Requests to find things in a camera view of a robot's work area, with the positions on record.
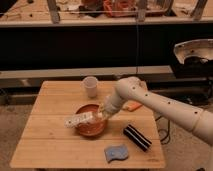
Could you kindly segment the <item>silver robot base dome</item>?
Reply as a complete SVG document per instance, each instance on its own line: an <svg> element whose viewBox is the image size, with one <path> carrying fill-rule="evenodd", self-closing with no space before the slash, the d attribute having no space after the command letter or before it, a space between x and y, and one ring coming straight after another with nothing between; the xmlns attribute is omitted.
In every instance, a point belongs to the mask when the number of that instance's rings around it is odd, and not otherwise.
<svg viewBox="0 0 213 171"><path fill-rule="evenodd" d="M213 60L213 39L195 39L177 43L173 52L180 64L184 64L190 57L198 57L207 62Z"/></svg>

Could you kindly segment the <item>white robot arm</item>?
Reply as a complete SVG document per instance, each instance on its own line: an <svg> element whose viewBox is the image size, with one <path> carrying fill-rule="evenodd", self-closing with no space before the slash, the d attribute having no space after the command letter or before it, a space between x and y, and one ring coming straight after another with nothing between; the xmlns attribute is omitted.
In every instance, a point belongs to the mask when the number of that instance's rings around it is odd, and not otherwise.
<svg viewBox="0 0 213 171"><path fill-rule="evenodd" d="M123 78L115 83L112 94L106 97L100 108L102 117L111 118L128 100L141 103L213 146L212 112L152 93L142 87L137 77Z"/></svg>

